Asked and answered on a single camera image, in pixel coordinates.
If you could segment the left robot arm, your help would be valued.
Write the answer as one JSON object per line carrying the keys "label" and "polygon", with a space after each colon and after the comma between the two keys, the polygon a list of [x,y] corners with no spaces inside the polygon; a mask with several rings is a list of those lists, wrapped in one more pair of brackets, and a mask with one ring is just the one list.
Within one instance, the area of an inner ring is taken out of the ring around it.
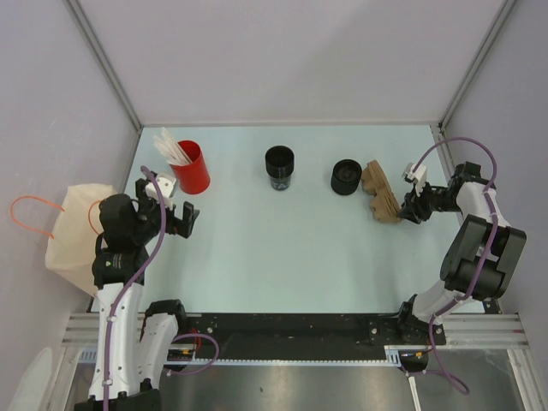
{"label": "left robot arm", "polygon": [[176,179],[165,173],[135,183],[135,196],[113,194],[99,205],[102,232],[92,263],[98,288],[98,351],[93,380],[77,410],[159,410],[159,383],[171,342],[189,332],[179,300],[154,301],[138,319],[145,270],[154,252],[146,246],[165,235],[188,238],[199,211],[184,203],[176,216]]}

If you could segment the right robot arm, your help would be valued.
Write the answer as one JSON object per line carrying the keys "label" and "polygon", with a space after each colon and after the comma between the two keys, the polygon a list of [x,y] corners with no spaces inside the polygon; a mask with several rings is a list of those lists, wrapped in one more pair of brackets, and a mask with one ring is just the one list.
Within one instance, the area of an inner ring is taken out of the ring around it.
{"label": "right robot arm", "polygon": [[424,165],[409,164],[403,173],[412,190],[398,216],[412,223],[434,212],[455,212],[463,221],[440,268],[440,278],[427,291],[402,304],[395,322],[404,343],[425,341],[442,319],[471,300],[501,297],[515,272],[527,235],[512,227],[496,202],[496,189],[482,177],[480,166],[456,166],[447,186],[426,180]]}

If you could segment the brown pulp cup carrier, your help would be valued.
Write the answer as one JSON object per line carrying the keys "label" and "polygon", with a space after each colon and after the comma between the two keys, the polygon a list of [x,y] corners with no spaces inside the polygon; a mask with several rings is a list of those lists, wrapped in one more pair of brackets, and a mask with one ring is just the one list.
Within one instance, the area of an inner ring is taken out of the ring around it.
{"label": "brown pulp cup carrier", "polygon": [[362,171],[361,185],[366,194],[372,196],[370,207],[376,221],[380,223],[400,223],[402,221],[398,216],[401,207],[377,160],[369,162]]}

